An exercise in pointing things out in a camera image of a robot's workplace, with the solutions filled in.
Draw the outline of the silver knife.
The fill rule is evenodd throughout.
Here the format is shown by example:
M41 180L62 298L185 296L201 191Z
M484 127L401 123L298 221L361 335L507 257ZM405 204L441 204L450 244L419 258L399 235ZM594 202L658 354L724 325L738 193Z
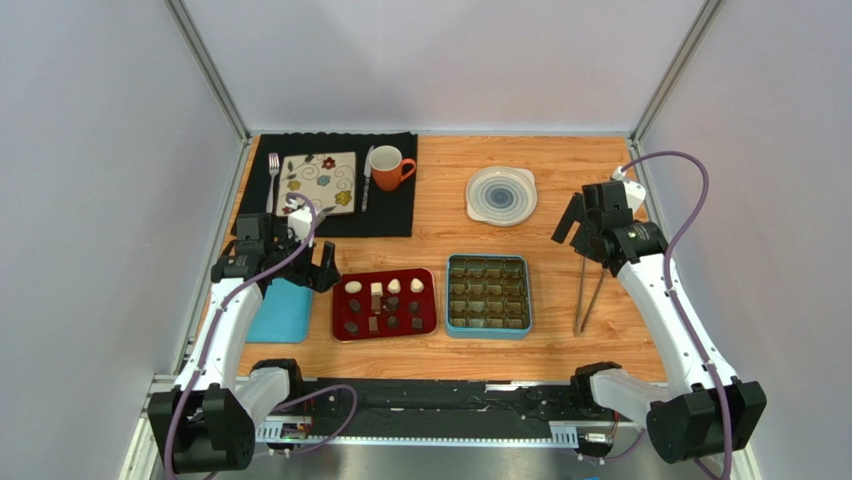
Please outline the silver knife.
M360 205L360 212L366 213L368 209L368 198L369 198L369 189L371 184L371 175L372 175L372 167L370 164L370 157L375 150L375 146L371 145L367 151L365 156L364 168L363 168L363 190L362 190L362 200Z

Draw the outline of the black placemat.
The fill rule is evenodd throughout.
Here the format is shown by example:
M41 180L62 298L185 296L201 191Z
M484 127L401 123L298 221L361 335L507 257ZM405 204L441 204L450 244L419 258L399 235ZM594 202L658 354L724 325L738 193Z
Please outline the black placemat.
M291 208L288 193L309 197L326 219L319 237L410 237L413 230L416 176L391 192L365 185L371 149L391 146L405 159L416 159L418 136L410 133L357 135L345 133L267 134L260 137L240 214L267 213L270 184L276 183L275 214Z

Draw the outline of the floral square plate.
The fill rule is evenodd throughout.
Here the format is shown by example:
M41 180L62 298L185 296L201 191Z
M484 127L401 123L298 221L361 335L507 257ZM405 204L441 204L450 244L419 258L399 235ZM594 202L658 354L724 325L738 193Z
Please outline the floral square plate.
M304 202L287 200L292 192L308 197L327 216L355 212L356 154L354 152L313 153L280 158L278 198L274 212L286 216Z

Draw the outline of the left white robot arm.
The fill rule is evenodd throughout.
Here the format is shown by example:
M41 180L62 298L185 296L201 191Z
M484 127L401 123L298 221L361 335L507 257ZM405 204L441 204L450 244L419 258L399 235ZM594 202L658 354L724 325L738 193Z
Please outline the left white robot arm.
M338 284L335 246L312 261L315 230L324 212L302 207L285 219L241 215L236 237L210 272L206 318L193 351L170 390L151 396L147 416L164 469L179 474L246 469L256 428L291 396L301 373L293 360L266 360L239 385L247 335L266 290L276 279L324 293Z

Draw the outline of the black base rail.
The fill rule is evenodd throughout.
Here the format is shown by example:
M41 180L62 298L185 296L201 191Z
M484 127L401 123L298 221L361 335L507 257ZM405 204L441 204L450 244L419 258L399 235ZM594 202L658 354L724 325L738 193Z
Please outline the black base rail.
M270 415L256 439L286 445L574 448L612 443L620 414L585 408L568 382L315 378L314 399Z

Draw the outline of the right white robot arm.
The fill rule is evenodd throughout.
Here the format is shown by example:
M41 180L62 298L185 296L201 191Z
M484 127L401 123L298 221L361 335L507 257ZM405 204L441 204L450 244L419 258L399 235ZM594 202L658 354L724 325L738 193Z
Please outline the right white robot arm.
M666 387L642 381L614 362L576 369L571 378L590 413L617 412L637 422L669 463L746 448L767 406L756 381L745 382L723 358L690 301L677 293L674 261L658 225L634 217L630 183L583 186L552 236L600 264L636 305L662 360Z

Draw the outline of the dark textured chocolate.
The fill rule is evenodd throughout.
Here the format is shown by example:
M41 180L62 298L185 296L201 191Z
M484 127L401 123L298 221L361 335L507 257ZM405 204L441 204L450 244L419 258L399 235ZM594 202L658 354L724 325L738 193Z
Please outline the dark textured chocolate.
M387 297L383 303L384 310L389 313L394 313L399 308L399 298L397 296Z

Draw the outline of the red chocolate tray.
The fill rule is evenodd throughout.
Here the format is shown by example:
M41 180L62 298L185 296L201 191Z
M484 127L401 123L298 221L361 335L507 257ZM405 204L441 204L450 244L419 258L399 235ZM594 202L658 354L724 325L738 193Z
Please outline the red chocolate tray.
M338 341L428 335L437 326L434 276L425 268L347 274L332 290Z

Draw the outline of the metal tongs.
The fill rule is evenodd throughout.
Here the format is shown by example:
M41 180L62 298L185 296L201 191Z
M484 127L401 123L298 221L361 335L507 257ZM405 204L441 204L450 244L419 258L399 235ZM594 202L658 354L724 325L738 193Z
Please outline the metal tongs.
M575 337L584 335L607 276L607 270L585 257L581 259L573 321L573 335Z

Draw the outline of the white round swirl chocolate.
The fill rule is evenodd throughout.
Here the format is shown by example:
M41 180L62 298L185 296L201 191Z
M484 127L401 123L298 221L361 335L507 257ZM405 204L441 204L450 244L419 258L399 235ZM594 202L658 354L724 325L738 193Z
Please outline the white round swirl chocolate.
M348 294L357 294L363 288L363 285L359 281L349 281L345 284L344 290Z

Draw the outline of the silver fork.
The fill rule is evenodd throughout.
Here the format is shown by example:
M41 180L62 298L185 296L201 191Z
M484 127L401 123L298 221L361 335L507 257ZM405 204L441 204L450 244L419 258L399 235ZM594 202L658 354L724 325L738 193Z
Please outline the silver fork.
M277 185L277 178L281 171L281 161L279 155L277 153L270 153L268 155L268 173L269 173L269 186L267 192L266 206L265 211L267 213L273 213L275 210L275 190Z

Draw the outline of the white cone chocolate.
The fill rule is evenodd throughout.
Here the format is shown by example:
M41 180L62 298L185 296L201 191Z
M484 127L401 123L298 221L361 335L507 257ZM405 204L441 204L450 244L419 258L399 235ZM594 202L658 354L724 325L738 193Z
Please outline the white cone chocolate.
M410 291L411 291L412 293L420 293L420 292L422 292L424 289L425 289L425 285L424 285L424 283L423 283L420 279L418 279L418 278L413 278L413 279L411 280L411 283L410 283Z
M387 284L387 290L391 295L399 294L402 290L401 281L397 278L392 279Z

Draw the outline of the orange mug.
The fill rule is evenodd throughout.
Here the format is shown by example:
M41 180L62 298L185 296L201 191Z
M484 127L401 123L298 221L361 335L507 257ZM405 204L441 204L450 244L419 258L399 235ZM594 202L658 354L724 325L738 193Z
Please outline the orange mug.
M376 185L386 192L396 190L417 169L414 159L406 158L399 149L390 145L375 147L367 155L367 164Z

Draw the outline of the blue tin box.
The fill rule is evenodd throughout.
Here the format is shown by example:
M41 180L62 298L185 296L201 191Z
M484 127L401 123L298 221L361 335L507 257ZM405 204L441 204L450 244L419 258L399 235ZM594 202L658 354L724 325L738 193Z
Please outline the blue tin box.
M532 330L527 261L518 255L453 254L446 262L447 335L522 340Z

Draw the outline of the blue tin lid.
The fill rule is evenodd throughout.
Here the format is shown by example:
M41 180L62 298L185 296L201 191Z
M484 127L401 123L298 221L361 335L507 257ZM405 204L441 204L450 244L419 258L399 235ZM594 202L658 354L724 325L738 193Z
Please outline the blue tin lid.
M265 297L249 327L247 343L296 344L309 333L314 291L278 278L267 287Z

